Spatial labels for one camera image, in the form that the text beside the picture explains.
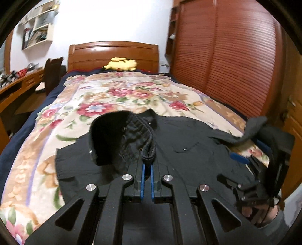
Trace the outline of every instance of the gray sleeve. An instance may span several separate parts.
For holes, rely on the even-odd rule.
[[[283,211],[279,210],[276,218],[271,223],[259,229],[270,238],[273,245],[277,245],[283,239],[289,227],[285,223]]]

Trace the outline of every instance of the clothes on desk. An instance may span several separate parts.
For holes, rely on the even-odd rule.
[[[127,173],[142,149],[146,165],[156,161],[172,166],[173,174],[186,184],[206,183],[234,204],[235,196],[217,181],[217,175],[222,173],[241,184],[250,183],[254,176],[230,158],[223,143],[243,143],[265,122],[265,117],[250,119],[240,138],[192,118],[159,116],[151,109],[138,115],[129,111],[104,114],[76,143],[57,150],[56,172],[64,201],[90,183],[104,185]]]

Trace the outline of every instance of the door handle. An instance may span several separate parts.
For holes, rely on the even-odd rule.
[[[296,103],[291,99],[291,96],[288,98],[288,102],[293,105],[293,107],[296,107]]]

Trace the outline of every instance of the yellow plush toy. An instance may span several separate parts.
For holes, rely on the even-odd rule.
[[[112,58],[108,65],[103,68],[119,70],[119,71],[135,71],[136,70],[136,61],[133,59],[127,58]]]

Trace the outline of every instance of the silver bolt head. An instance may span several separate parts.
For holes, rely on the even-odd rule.
[[[123,175],[123,180],[131,180],[132,176],[130,174],[124,174]]]
[[[165,181],[171,181],[172,179],[173,179],[173,176],[170,175],[170,174],[166,174],[166,175],[164,176],[164,180],[165,180]]]
[[[95,184],[89,184],[86,186],[87,191],[93,191],[96,188]]]
[[[210,189],[210,187],[206,184],[202,184],[199,186],[199,189],[203,192],[207,192]]]

